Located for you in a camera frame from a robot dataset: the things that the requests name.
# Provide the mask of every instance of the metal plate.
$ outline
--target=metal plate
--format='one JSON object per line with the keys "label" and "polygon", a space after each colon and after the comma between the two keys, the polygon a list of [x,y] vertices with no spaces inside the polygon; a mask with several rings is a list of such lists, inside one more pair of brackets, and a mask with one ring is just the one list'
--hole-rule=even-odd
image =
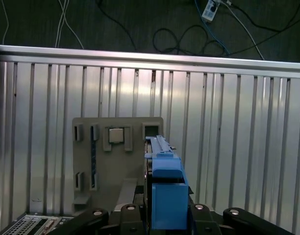
{"label": "metal plate", "polygon": [[8,46],[0,229],[27,209],[71,212],[74,117],[140,116],[164,119],[196,202],[300,234],[300,64]]}

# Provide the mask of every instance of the slot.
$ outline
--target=slot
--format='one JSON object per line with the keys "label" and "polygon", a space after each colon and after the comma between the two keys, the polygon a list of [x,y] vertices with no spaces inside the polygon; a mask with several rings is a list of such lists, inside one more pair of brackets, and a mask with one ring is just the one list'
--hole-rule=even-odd
{"label": "slot", "polygon": [[74,140],[77,141],[78,134],[77,134],[77,127],[76,126],[74,126],[74,135],[75,135]]}
{"label": "slot", "polygon": [[76,187],[76,189],[79,189],[79,180],[78,180],[78,177],[79,177],[79,172],[75,175],[75,187]]}
{"label": "slot", "polygon": [[159,126],[145,126],[145,136],[156,137],[159,135]]}
{"label": "slot", "polygon": [[82,124],[75,124],[73,128],[73,138],[74,141],[82,141]]}
{"label": "slot", "polygon": [[47,222],[47,220],[48,219],[41,219],[27,235],[35,235],[37,231]]}
{"label": "slot", "polygon": [[97,141],[99,139],[99,127],[98,124],[93,124],[90,127],[90,140]]}
{"label": "slot", "polygon": [[145,153],[152,153],[151,140],[145,141]]}

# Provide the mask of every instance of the rectangular hole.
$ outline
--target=rectangular hole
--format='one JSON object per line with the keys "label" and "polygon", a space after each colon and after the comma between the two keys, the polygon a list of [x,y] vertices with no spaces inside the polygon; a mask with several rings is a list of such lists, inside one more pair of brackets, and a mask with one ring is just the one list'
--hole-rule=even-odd
{"label": "rectangular hole", "polygon": [[159,135],[159,126],[145,126],[145,135],[149,137]]}
{"label": "rectangular hole", "polygon": [[152,153],[151,140],[145,141],[145,153]]}
{"label": "rectangular hole", "polygon": [[77,127],[74,126],[74,135],[75,135],[75,141],[77,141]]}
{"label": "rectangular hole", "polygon": [[92,141],[94,141],[93,126],[90,127],[90,138]]}
{"label": "rectangular hole", "polygon": [[75,187],[76,187],[76,188],[79,188],[79,181],[78,181],[78,178],[79,178],[79,172],[76,173],[76,175],[75,175]]}

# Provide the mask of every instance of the blue block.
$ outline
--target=blue block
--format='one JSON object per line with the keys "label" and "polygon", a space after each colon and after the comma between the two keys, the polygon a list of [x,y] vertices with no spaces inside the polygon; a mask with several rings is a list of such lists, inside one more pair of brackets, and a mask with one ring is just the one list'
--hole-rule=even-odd
{"label": "blue block", "polygon": [[186,230],[188,185],[152,184],[152,224],[156,230]]}
{"label": "blue block", "polygon": [[181,161],[177,158],[153,158],[152,159],[152,177],[153,178],[174,178],[182,179],[183,172]]}

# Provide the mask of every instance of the screw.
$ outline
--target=screw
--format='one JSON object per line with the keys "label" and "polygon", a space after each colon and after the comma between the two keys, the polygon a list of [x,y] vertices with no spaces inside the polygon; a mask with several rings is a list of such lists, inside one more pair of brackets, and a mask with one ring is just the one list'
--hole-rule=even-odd
{"label": "screw", "polygon": [[229,212],[233,215],[238,215],[239,214],[239,212],[237,210],[230,210]]}
{"label": "screw", "polygon": [[101,215],[102,212],[101,212],[101,211],[95,211],[93,214],[94,214],[94,215]]}
{"label": "screw", "polygon": [[200,205],[200,204],[195,205],[195,207],[196,207],[196,209],[198,209],[198,210],[202,210],[202,209],[203,209],[203,205]]}

